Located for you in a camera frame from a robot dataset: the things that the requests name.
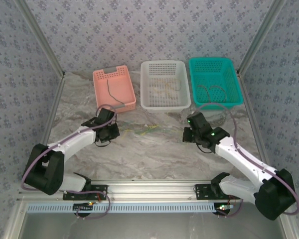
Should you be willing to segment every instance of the black mounting bracket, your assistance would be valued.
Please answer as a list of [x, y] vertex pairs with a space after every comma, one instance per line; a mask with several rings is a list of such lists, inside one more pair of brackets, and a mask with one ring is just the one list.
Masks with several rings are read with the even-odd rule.
[[212, 190], [211, 184], [196, 184], [195, 187], [197, 200], [229, 200], [239, 199], [237, 197], [229, 197], [226, 194], [216, 195]]
[[[108, 193], [108, 186], [107, 185], [91, 185], [89, 190], [84, 191], [101, 191], [105, 194]], [[102, 194], [94, 194], [94, 193], [87, 193], [87, 194], [74, 194], [69, 192], [63, 193], [63, 200], [64, 201], [106, 201], [106, 197]]]
[[210, 184], [196, 184], [194, 189], [196, 193], [197, 200], [229, 200], [229, 199], [239, 199], [237, 197], [232, 197], [226, 195], [221, 191], [219, 183], [225, 177], [229, 176], [229, 173], [220, 173], [214, 177]]
[[[73, 211], [92, 211], [93, 205], [89, 205], [88, 203], [77, 203], [77, 204], [73, 204], [72, 210]], [[91, 213], [78, 213], [78, 216], [84, 218], [90, 214]]]

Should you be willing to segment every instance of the white basket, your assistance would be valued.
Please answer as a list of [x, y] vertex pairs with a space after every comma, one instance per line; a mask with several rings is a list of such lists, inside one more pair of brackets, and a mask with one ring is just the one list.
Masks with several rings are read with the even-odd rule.
[[151, 113], [181, 112], [191, 104], [187, 72], [182, 61], [141, 64], [141, 106]]

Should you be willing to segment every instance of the plastic basket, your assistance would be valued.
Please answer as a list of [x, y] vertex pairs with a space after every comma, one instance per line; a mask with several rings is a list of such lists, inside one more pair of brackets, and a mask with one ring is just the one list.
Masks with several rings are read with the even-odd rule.
[[112, 105], [117, 113], [135, 109], [136, 98], [127, 66], [94, 71], [93, 82], [98, 106]]
[[181, 112], [190, 106], [185, 64], [145, 61], [141, 64], [141, 106], [151, 113]]
[[[229, 58], [198, 57], [189, 59], [194, 101], [199, 107], [217, 102], [228, 108], [241, 105], [244, 100], [233, 62]], [[219, 106], [204, 109], [219, 110]]]

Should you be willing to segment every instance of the teal basket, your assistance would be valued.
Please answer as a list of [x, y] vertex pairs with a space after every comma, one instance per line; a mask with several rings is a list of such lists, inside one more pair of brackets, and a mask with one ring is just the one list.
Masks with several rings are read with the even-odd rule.
[[[235, 72], [229, 58], [197, 57], [189, 59], [189, 70], [194, 101], [199, 107], [216, 102], [227, 108], [241, 105], [244, 100]], [[204, 110], [222, 110], [220, 106], [206, 106]]]

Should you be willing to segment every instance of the black wire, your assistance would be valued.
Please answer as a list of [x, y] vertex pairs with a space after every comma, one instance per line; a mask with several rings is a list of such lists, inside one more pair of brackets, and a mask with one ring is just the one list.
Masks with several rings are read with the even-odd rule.
[[109, 86], [109, 79], [106, 81], [106, 84], [108, 85], [108, 92], [109, 92], [109, 95], [110, 95], [114, 100], [116, 100], [117, 102], [121, 103], [122, 105], [125, 105], [122, 101], [119, 101], [118, 99], [116, 99], [114, 96], [111, 95], [111, 92], [110, 92], [110, 86]]
[[110, 143], [111, 143], [110, 140], [109, 140], [109, 143], [108, 143], [107, 145], [97, 145], [96, 142], [94, 142], [94, 144], [95, 144], [96, 146], [98, 146], [99, 148], [104, 148], [104, 147], [108, 146]]
[[197, 148], [198, 148], [200, 151], [202, 151], [203, 153], [212, 153], [212, 151], [210, 151], [210, 152], [205, 152], [205, 151], [203, 151], [203, 150], [199, 147], [199, 144], [198, 144], [198, 143], [197, 143], [196, 145], [197, 145]]

